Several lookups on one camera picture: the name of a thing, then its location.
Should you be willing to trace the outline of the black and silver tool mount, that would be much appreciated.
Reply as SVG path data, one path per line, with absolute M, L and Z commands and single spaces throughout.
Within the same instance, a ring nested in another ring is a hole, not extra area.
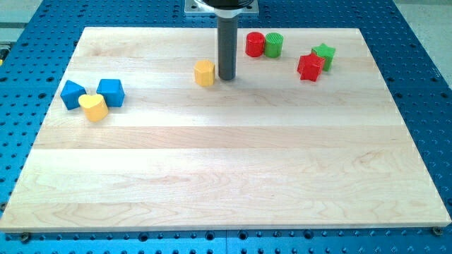
M 236 17 L 253 2 L 254 0 L 203 0 L 221 18 Z

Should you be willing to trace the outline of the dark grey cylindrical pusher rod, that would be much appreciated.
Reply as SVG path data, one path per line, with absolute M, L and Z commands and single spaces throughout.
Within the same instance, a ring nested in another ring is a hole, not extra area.
M 218 17 L 218 75 L 222 80 L 236 76 L 238 17 Z

